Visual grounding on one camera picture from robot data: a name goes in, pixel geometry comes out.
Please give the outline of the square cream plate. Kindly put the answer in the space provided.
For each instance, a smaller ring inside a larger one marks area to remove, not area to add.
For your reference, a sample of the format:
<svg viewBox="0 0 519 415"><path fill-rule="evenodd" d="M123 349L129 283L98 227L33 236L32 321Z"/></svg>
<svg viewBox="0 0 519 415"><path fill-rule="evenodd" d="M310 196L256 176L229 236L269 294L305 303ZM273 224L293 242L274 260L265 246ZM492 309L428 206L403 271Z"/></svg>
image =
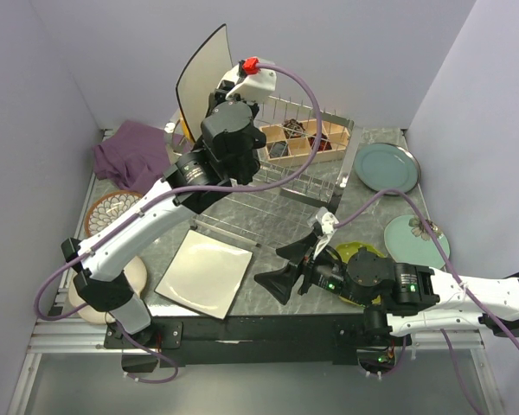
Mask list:
<svg viewBox="0 0 519 415"><path fill-rule="evenodd" d="M253 253L190 230L155 292L192 312L222 320Z"/></svg>
<svg viewBox="0 0 519 415"><path fill-rule="evenodd" d="M209 94L232 67L227 25L223 23L192 54L176 83L179 110L193 142L202 134L200 124L208 111Z"/></svg>

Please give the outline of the teal round plate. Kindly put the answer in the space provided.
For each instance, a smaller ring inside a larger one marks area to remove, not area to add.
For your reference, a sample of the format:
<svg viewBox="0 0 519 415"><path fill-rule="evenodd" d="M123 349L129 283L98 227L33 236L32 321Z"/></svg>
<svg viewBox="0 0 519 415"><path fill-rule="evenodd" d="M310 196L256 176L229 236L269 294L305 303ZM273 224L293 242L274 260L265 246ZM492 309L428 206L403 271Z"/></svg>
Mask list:
<svg viewBox="0 0 519 415"><path fill-rule="evenodd" d="M414 155L396 144L373 143L357 151L353 169L364 185L374 191L387 188L407 193L421 179Z"/></svg>

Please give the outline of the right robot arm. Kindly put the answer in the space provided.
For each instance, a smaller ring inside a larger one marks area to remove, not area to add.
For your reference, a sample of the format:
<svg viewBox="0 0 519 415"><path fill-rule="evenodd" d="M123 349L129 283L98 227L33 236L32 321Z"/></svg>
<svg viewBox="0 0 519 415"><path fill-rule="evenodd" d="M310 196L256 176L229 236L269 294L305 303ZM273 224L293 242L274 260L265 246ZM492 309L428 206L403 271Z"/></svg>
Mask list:
<svg viewBox="0 0 519 415"><path fill-rule="evenodd" d="M255 275L257 284L287 304L295 284L312 286L363 309L365 340L381 345L441 329L489 329L497 337L519 338L519 272L504 279L455 278L424 265L397 263L366 247L346 255L331 246L319 249L316 234L277 249L284 268Z"/></svg>

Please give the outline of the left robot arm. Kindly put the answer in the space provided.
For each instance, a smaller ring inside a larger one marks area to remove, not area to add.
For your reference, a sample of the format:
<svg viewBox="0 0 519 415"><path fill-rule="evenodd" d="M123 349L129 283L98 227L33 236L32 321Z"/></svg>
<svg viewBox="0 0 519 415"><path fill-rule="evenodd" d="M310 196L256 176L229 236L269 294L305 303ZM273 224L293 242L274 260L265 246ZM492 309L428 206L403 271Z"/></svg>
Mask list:
<svg viewBox="0 0 519 415"><path fill-rule="evenodd" d="M129 285L125 266L155 239L227 195L234 182L247 185L260 169L257 150L266 136L253 124L272 88L249 76L222 80L208 97L201 136L129 211L92 238L66 239L61 250L76 272L79 296L110 313L126 339L143 348L156 327L144 301Z"/></svg>

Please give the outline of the orange plate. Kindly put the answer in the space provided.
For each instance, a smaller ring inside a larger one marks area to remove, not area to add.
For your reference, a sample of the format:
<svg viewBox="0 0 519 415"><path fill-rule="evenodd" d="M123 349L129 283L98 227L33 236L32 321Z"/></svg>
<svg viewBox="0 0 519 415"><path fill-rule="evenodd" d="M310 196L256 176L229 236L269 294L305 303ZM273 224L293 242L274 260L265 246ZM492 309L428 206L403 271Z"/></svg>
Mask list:
<svg viewBox="0 0 519 415"><path fill-rule="evenodd" d="M185 137L185 139L190 142L191 144L194 144L195 143L195 139L193 138L190 130L189 130L189 127L185 121L185 118L183 115L181 115L179 117L179 123L180 123L180 126L182 128L182 131L183 131L183 136Z"/></svg>

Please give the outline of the cream round bowl plate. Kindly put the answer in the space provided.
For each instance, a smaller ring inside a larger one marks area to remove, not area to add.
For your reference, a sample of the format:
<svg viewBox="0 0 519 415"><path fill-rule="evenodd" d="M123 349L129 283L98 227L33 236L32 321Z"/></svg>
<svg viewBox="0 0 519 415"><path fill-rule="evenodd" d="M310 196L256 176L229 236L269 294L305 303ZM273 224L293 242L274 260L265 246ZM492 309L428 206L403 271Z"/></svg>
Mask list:
<svg viewBox="0 0 519 415"><path fill-rule="evenodd" d="M140 257L134 257L124 268L124 274L136 294L140 297L145 286L147 285L147 270L143 260ZM84 303L84 300L79 296L74 284L71 283L67 292L68 304L73 308L77 308ZM115 319L110 314L99 312L90 306L85 306L76 314L88 323L94 325L105 325L114 323Z"/></svg>

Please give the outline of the green polka dot plate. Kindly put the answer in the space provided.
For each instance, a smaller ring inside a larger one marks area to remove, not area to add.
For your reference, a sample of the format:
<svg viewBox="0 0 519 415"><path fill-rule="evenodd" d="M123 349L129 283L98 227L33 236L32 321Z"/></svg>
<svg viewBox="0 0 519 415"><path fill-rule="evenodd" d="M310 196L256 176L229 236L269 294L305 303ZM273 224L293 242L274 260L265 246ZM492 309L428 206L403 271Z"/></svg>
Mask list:
<svg viewBox="0 0 519 415"><path fill-rule="evenodd" d="M345 264L348 264L349 259L352 256L354 256L362 248L365 248L368 252L373 253L377 257L386 258L386 255L384 253L380 252L379 250L377 250L374 246L372 246L370 244L362 243L362 242L359 242L359 241L352 241L352 242L349 242L349 243L340 244L340 245L338 245L336 247L336 252L338 254L340 254L343 262ZM339 297L339 299L341 301L343 301L345 303L352 304L352 305L358 306L358 307L363 307L363 308L367 307L366 305L360 304L360 303L355 302L353 300L350 300L350 299L344 297L343 295L339 295L338 297ZM373 305L379 305L380 303L381 303L381 297L380 296L376 297L375 299L373 299L371 301L371 304L373 304Z"/></svg>

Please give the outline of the mint floral plate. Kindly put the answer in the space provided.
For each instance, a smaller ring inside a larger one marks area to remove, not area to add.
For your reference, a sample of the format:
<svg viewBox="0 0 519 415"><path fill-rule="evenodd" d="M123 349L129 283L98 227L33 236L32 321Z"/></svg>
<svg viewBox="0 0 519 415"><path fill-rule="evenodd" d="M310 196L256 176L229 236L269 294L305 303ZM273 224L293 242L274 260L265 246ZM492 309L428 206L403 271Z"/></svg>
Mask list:
<svg viewBox="0 0 519 415"><path fill-rule="evenodd" d="M392 219L384 229L383 239L395 262L438 269L445 266L444 259L418 216L402 215Z"/></svg>

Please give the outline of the floral patterned plate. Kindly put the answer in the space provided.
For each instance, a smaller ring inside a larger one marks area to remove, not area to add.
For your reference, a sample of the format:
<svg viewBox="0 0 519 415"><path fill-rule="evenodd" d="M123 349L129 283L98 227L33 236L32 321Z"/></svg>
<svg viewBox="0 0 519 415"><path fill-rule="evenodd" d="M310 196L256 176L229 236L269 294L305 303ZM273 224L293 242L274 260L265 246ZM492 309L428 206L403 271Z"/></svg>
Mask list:
<svg viewBox="0 0 519 415"><path fill-rule="evenodd" d="M141 194L125 190L118 190L104 195L86 213L84 221L85 235L91 237L101 232L141 198Z"/></svg>

